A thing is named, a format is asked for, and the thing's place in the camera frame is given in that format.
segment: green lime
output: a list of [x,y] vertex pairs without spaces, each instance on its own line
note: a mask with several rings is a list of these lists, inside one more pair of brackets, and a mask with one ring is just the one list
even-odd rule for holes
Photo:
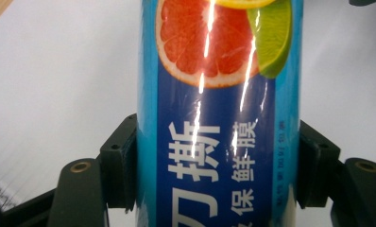
[[291,45],[291,0],[276,0],[263,8],[247,9],[255,36],[260,74],[274,79],[283,69]]

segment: printed fruit image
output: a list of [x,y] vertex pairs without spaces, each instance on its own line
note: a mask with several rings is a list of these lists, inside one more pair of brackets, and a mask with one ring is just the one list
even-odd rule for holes
[[266,78],[275,78],[285,65],[291,45],[291,17],[290,0],[276,0],[263,8],[248,9],[259,71]]
[[[287,49],[287,45],[280,44],[281,41],[275,41],[269,35],[275,28],[281,27],[274,25],[274,19],[281,21],[279,15],[270,17],[271,21],[253,18],[257,16],[256,11],[264,9],[253,7],[266,4],[273,6],[272,2],[273,0],[159,0],[156,43],[162,64],[174,78],[185,83],[222,88],[242,83],[257,75],[260,57],[266,60],[263,61],[266,62],[266,68],[275,65],[273,62],[276,60],[285,62],[286,56],[279,57],[285,54],[284,51],[270,53],[267,50],[273,46]],[[266,10],[261,18],[267,18],[266,14],[275,11]],[[273,30],[266,31],[262,24]],[[257,50],[260,48],[259,44],[265,46],[261,53]],[[273,71],[271,76],[269,73],[264,76],[275,78],[274,74]]]

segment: blue packaging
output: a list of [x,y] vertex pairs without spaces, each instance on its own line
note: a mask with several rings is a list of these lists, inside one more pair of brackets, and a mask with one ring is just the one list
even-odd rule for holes
[[294,226],[302,2],[142,10],[137,226]]

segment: metal screw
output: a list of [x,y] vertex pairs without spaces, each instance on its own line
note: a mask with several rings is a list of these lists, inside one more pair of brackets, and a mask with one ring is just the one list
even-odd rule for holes
[[87,170],[90,167],[91,167],[91,163],[89,162],[79,162],[71,166],[70,171],[74,173],[80,173],[80,172]]
[[365,161],[358,161],[355,163],[355,165],[366,171],[366,172],[371,172],[371,173],[375,173],[376,172],[376,165],[374,165],[373,163],[369,163],[369,162],[365,162]]

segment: black bracket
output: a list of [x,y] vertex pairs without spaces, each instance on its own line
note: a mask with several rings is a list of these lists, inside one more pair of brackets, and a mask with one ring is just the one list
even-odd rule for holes
[[[61,171],[58,187],[6,212],[0,226],[108,226],[107,209],[132,210],[136,197],[136,114],[128,116],[96,159],[77,160]],[[300,124],[299,205],[333,203],[334,227],[376,227],[376,163],[338,161],[339,147]]]
[[375,3],[376,0],[350,0],[350,4],[356,7],[364,7]]

